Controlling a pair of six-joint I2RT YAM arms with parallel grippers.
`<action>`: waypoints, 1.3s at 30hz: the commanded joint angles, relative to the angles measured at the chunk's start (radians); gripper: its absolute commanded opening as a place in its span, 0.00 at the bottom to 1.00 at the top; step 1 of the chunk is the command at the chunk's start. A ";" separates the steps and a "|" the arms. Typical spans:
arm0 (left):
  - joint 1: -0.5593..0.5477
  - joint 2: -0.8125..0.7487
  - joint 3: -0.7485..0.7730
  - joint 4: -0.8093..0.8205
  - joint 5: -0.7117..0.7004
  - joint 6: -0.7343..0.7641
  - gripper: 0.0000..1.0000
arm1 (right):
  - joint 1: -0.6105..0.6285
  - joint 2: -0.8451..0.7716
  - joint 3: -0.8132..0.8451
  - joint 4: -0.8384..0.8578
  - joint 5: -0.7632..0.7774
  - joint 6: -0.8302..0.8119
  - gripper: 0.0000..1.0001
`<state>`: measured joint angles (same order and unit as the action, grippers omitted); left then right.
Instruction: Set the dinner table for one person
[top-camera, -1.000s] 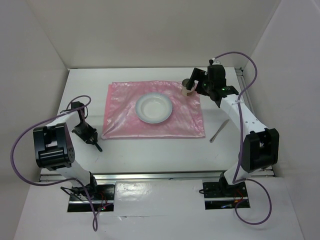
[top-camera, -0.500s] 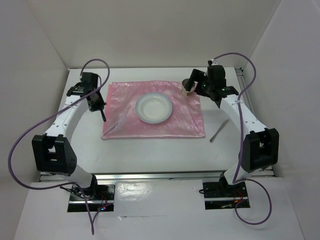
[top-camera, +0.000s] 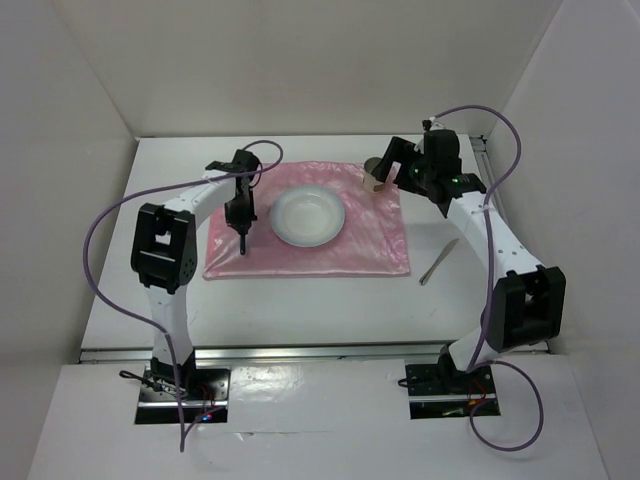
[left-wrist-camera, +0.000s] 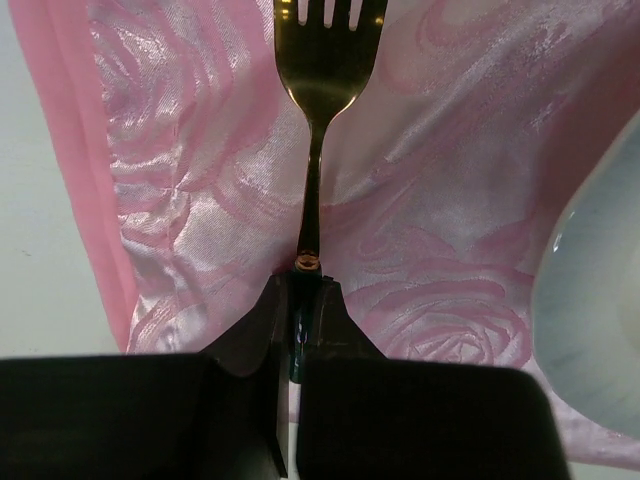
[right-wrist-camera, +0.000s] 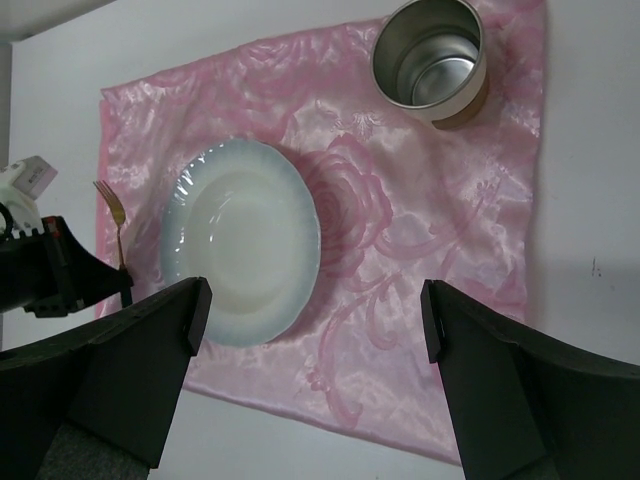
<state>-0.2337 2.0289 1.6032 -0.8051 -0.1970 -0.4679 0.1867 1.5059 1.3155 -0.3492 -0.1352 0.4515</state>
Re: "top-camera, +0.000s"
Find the white ceramic bowl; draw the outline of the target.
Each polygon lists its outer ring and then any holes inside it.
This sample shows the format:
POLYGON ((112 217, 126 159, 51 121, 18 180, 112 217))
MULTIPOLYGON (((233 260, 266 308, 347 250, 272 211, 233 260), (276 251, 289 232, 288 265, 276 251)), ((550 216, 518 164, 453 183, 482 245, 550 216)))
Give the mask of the white ceramic bowl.
POLYGON ((288 245, 315 248, 332 241, 346 219, 345 207, 331 190, 303 185, 285 190, 270 208, 275 235, 288 245))

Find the brown paper cup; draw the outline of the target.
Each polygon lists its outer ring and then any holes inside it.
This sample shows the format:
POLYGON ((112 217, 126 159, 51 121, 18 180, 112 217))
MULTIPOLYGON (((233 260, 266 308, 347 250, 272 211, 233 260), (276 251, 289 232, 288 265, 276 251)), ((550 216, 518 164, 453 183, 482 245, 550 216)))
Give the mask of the brown paper cup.
POLYGON ((380 157, 371 157, 363 164, 363 187, 370 193, 381 193, 387 184, 393 162, 380 157))

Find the pink satin cloth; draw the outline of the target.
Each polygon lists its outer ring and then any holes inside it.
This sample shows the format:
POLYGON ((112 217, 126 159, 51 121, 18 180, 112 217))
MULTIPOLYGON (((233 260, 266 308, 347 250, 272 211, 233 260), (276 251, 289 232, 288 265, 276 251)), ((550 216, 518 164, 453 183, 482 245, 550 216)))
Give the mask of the pink satin cloth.
POLYGON ((203 278, 382 277, 410 272, 398 188, 376 192, 356 163, 283 163, 254 189, 257 220, 240 238, 218 209, 203 278))

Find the silver table knife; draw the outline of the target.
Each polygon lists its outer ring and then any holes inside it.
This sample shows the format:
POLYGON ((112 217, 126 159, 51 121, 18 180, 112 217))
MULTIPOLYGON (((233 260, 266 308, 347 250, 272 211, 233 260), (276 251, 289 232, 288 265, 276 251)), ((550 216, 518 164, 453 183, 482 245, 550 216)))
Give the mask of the silver table knife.
POLYGON ((451 240, 440 252, 436 260, 429 267, 429 269, 420 277, 419 285, 424 286, 432 277, 436 269, 440 266, 440 264, 447 258, 447 256, 454 250, 459 242, 458 238, 454 238, 451 240))

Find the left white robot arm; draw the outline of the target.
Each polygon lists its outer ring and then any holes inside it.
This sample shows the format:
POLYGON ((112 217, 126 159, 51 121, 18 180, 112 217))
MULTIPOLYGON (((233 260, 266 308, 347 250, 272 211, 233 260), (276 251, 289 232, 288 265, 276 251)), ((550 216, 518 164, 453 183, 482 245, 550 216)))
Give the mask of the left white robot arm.
POLYGON ((244 255, 246 237, 257 220, 253 178, 261 166, 255 154, 238 150, 229 162, 212 162, 203 185, 163 204, 146 203, 138 211, 131 267, 144 286, 151 320, 161 327, 154 337, 151 372, 176 399, 189 397, 197 387, 186 306, 187 286, 198 263, 197 230, 222 207, 244 255))

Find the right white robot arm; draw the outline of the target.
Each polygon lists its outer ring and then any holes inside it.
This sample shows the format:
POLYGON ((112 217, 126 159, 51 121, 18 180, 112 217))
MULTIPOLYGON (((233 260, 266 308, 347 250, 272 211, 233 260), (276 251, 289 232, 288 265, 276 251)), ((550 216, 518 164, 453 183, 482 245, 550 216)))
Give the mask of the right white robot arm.
POLYGON ((480 326, 441 350, 436 379, 460 391, 473 370, 525 345, 557 337, 566 277, 531 254, 494 208, 478 175, 462 169, 452 130, 431 130, 419 143, 394 136, 380 158, 366 161, 365 179, 387 179, 402 191, 428 198, 463 235, 486 268, 487 300, 480 326))

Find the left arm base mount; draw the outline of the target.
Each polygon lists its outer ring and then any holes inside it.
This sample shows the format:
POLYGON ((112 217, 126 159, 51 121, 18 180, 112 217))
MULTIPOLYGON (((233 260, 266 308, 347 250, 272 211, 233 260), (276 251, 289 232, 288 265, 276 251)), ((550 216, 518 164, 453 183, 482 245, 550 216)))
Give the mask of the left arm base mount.
POLYGON ((149 368, 145 368, 142 374, 120 370, 119 377, 138 383, 136 425, 178 424, 177 394, 182 399, 186 425, 226 423, 228 420, 229 367, 199 369, 189 385, 180 389, 154 378, 149 368))

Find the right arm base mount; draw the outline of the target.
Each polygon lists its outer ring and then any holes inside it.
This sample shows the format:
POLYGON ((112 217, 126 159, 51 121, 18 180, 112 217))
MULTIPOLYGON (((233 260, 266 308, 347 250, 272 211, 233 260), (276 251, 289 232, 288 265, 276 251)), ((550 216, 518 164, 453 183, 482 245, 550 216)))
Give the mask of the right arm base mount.
POLYGON ((471 374, 446 377, 436 364, 407 364, 397 381, 408 394, 412 420, 500 416, 492 371, 481 367, 471 374))

